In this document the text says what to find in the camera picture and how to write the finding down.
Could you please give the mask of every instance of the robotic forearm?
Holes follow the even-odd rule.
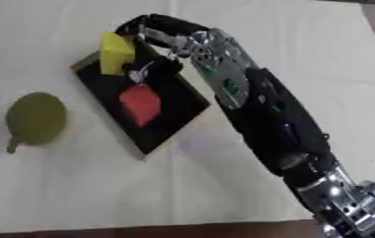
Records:
[[[155,14],[131,20],[117,33],[190,58],[245,143],[314,214],[327,237],[375,237],[375,183],[350,179],[331,153],[328,135],[233,37]]]

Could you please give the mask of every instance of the white surface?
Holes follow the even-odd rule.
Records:
[[[216,106],[147,162],[69,66],[143,13],[231,33],[307,106],[356,180],[375,180],[375,36],[357,5],[291,0],[0,0],[0,231],[309,218]],[[185,76],[211,93],[191,67]],[[60,141],[7,155],[3,116],[46,91],[70,110]]]

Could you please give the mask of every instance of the red block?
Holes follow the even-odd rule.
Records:
[[[131,119],[143,127],[161,113],[161,99],[147,85],[135,85],[119,96]]]

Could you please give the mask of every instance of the black board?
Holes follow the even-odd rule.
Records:
[[[158,56],[142,42],[135,41],[135,46],[135,65],[144,65]],[[132,80],[125,76],[100,74],[96,53],[76,63],[72,69],[144,154],[153,151],[209,106],[208,101],[181,75],[157,75],[147,85],[160,97],[161,113],[146,126],[138,127],[118,99],[122,92],[135,85]]]

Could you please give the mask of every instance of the yellow cube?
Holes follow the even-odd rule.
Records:
[[[101,36],[100,71],[101,74],[122,75],[122,66],[135,60],[135,48],[124,37],[105,32]]]

